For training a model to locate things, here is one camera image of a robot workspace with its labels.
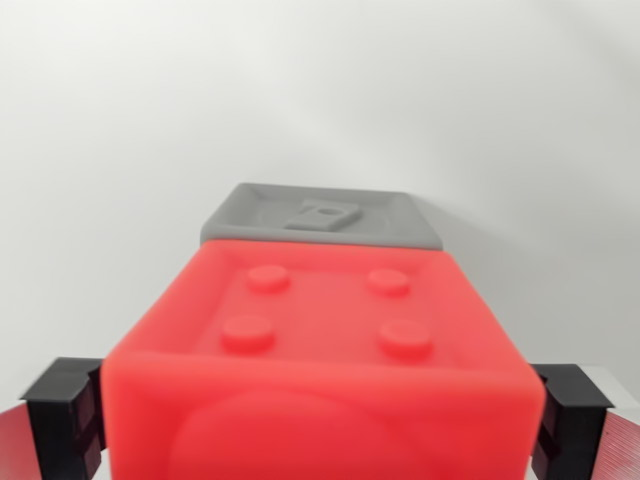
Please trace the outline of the black-tipped metal gripper right finger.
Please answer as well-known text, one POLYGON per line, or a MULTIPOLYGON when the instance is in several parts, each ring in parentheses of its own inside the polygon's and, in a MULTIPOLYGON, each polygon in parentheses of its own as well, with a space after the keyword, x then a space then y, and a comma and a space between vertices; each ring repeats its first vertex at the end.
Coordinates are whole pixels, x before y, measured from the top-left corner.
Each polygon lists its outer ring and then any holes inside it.
POLYGON ((538 479, 639 478, 639 401, 605 368, 535 364, 546 404, 532 454, 538 479))

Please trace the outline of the black-tipped metal gripper left finger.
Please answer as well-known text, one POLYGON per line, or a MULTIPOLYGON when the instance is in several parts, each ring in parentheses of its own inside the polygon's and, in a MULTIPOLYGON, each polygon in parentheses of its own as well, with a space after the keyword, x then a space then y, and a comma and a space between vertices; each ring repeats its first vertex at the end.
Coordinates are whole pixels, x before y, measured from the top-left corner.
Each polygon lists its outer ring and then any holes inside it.
POLYGON ((3 479, 91 479, 106 449, 94 358, 54 360, 1 412, 3 479))

